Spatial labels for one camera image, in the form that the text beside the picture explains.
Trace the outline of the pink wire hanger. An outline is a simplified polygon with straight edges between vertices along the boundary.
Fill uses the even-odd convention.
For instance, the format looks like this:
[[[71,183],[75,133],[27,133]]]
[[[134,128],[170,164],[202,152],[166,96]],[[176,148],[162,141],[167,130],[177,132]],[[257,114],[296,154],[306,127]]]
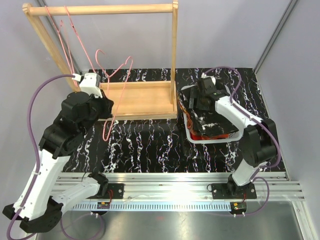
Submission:
[[[116,109],[115,109],[115,112],[111,119],[111,124],[109,126],[109,129],[108,129],[108,133],[106,135],[106,129],[107,129],[107,120],[105,120],[104,124],[103,124],[103,129],[102,129],[102,140],[104,142],[107,142],[110,138],[110,135],[111,135],[111,131],[112,131],[112,128],[114,126],[114,122],[115,122],[115,119],[116,119],[116,116],[118,115],[118,111],[119,111],[119,106],[121,104],[121,101],[122,101],[122,98],[123,98],[123,95],[124,95],[124,91],[125,91],[125,88],[126,88],[126,85],[127,85],[127,82],[128,82],[128,79],[129,79],[129,76],[131,74],[131,70],[132,70],[132,66],[133,66],[133,63],[134,63],[134,60],[132,58],[132,56],[128,56],[127,59],[125,60],[124,63],[122,63],[111,75],[107,74],[107,72],[102,68],[100,62],[99,62],[99,59],[98,59],[98,54],[99,53],[102,53],[103,55],[106,55],[106,53],[104,51],[102,51],[101,49],[97,49],[96,52],[95,52],[95,61],[96,63],[98,64],[98,66],[102,69],[102,71],[104,72],[104,74],[106,75],[107,77],[107,97],[109,96],[109,91],[110,91],[110,79],[111,77],[113,77],[123,66],[127,65],[128,64],[128,61],[131,60],[131,63],[130,63],[130,66],[129,66],[129,69],[128,69],[128,73],[126,75],[126,79],[125,81],[123,82],[123,87],[122,87],[122,91],[120,93],[120,96],[119,96],[119,100],[118,100],[118,103],[117,103],[117,106],[116,106]]]
[[[67,16],[68,16],[68,19],[69,19],[71,28],[73,29],[73,31],[74,31],[74,33],[75,33],[75,35],[76,35],[76,37],[77,37],[77,39],[78,39],[81,47],[82,47],[82,50],[84,51],[84,54],[85,54],[85,56],[86,56],[86,58],[87,58],[87,60],[88,60],[88,62],[89,62],[89,64],[90,64],[90,66],[91,66],[91,69],[92,69],[92,71],[93,71],[94,73],[96,73],[96,70],[95,70],[95,68],[94,68],[93,62],[91,61],[91,58],[89,57],[89,54],[88,54],[88,52],[87,52],[87,50],[86,50],[86,48],[85,48],[85,46],[84,46],[84,44],[83,44],[83,41],[81,40],[81,37],[80,37],[80,35],[79,35],[79,33],[78,33],[75,25],[74,25],[74,22],[73,22],[73,20],[72,20],[72,18],[71,18],[71,15],[70,15],[70,12],[69,12],[69,10],[68,10],[68,7],[67,7],[67,6],[64,6],[64,9],[65,9],[65,11],[66,11],[66,13],[67,13]]]
[[[64,22],[61,20],[59,27],[58,27],[55,20],[53,19],[52,15],[50,14],[48,7],[45,5],[44,8],[45,8],[45,10],[46,10],[51,22],[52,22],[52,25],[57,33],[58,39],[60,41],[60,45],[62,47],[62,51],[64,53],[64,57],[66,59],[68,68],[70,70],[70,73],[74,75],[75,68],[74,68],[74,64],[73,64],[73,60],[72,60],[72,55],[71,55],[69,43],[66,40],[64,40],[63,36],[61,35],[61,30],[64,29]]]

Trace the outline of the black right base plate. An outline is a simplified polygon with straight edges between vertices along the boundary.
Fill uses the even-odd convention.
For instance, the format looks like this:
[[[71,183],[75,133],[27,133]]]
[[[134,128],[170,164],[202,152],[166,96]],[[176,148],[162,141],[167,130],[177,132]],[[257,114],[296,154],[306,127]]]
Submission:
[[[210,185],[213,199],[217,200],[254,200],[257,198],[253,183],[237,186],[233,183],[212,183]]]

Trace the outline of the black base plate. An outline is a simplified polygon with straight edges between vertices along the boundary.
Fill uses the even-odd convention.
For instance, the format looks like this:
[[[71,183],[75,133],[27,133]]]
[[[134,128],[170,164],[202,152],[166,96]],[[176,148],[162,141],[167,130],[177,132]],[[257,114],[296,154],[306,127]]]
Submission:
[[[125,185],[123,183],[109,183],[105,198],[109,199],[111,197],[112,199],[121,200],[124,197],[124,192]]]
[[[217,200],[254,200],[257,198],[253,183],[237,186],[233,183],[212,183],[210,185],[213,199]]]

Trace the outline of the black white patterned trousers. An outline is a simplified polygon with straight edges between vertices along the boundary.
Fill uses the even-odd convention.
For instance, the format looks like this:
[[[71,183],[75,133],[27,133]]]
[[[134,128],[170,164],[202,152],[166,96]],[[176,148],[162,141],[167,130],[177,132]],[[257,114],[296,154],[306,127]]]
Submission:
[[[226,117],[216,112],[191,110],[189,114],[192,121],[192,130],[198,135],[214,137],[238,131],[238,128]]]

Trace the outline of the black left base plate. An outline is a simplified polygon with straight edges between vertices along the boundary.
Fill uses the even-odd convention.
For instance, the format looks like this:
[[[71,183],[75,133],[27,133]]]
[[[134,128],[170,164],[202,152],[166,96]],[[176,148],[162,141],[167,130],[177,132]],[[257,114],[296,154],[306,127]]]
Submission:
[[[109,183],[105,198],[109,199],[111,197],[112,199],[121,200],[124,197],[124,192],[125,185],[123,183]]]

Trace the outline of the aluminium mounting rail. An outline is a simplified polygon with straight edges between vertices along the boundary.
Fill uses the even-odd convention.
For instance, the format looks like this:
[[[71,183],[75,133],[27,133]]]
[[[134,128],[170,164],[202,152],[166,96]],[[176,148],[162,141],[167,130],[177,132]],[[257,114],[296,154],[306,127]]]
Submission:
[[[229,174],[212,173],[108,173],[110,183],[124,184],[126,201],[211,201],[209,184],[225,183]],[[287,178],[285,172],[260,172],[254,182],[257,199],[269,196],[270,201],[304,201],[298,181]]]

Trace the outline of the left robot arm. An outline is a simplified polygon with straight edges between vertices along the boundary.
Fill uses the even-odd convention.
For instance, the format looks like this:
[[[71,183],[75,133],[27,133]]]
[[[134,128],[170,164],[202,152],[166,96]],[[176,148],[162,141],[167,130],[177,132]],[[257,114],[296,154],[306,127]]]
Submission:
[[[109,180],[101,172],[93,172],[69,189],[52,194],[58,175],[84,140],[88,130],[101,118],[112,117],[114,103],[101,90],[99,95],[72,92],[61,103],[53,124],[39,142],[38,162],[21,197],[4,207],[2,213],[20,222],[27,234],[52,230],[62,216],[83,200],[107,196]]]

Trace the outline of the white plastic basket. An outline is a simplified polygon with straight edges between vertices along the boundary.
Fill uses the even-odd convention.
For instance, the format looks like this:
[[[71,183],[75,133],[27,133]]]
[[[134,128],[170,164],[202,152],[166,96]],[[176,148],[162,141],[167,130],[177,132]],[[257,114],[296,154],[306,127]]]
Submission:
[[[220,144],[240,140],[242,133],[226,117],[187,108],[190,92],[194,87],[195,84],[184,86],[177,94],[188,141],[192,144]]]

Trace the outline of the wooden clothes rack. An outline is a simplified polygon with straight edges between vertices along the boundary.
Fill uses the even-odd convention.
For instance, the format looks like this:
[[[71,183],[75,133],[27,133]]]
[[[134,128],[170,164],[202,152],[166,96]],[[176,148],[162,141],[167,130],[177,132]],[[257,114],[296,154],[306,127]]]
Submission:
[[[116,14],[172,14],[172,47],[170,80],[128,82],[123,93],[116,119],[118,120],[148,120],[173,119],[177,117],[176,102],[176,52],[178,27],[178,1],[159,4],[129,4],[129,5],[88,5],[67,6],[71,16],[82,15],[116,15]],[[28,21],[63,74],[71,73],[60,51],[53,42],[40,17],[48,16],[44,6],[33,7],[25,3],[22,10]],[[51,16],[67,16],[64,6],[48,7]],[[118,104],[123,88],[123,82],[109,84],[110,98]],[[101,84],[101,89],[107,93],[107,83]]]

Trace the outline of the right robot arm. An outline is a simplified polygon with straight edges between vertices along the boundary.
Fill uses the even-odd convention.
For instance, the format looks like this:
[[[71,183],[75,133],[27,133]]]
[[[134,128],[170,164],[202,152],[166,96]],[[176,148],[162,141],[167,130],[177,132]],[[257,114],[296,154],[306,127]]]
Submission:
[[[231,137],[217,142],[239,142],[242,160],[237,169],[229,175],[226,183],[211,184],[214,199],[256,199],[254,180],[267,163],[281,160],[276,124],[271,119],[262,119],[251,114],[236,103],[234,94],[219,86],[212,76],[201,77],[196,84],[186,88],[189,91],[188,108],[218,114],[237,128]]]

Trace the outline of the orange patterned trousers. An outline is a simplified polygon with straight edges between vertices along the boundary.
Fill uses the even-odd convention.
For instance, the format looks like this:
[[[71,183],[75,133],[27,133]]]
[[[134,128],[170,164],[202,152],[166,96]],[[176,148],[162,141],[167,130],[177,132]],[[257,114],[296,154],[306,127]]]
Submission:
[[[219,139],[226,139],[229,137],[229,134],[220,134],[217,136],[206,136],[206,135],[200,135],[197,131],[193,129],[193,122],[190,117],[190,114],[187,112],[186,108],[183,106],[183,102],[181,98],[179,97],[179,94],[176,95],[177,104],[179,105],[182,112],[186,115],[186,120],[184,123],[186,124],[187,129],[189,130],[190,137],[192,140],[200,141],[200,140],[219,140]]]

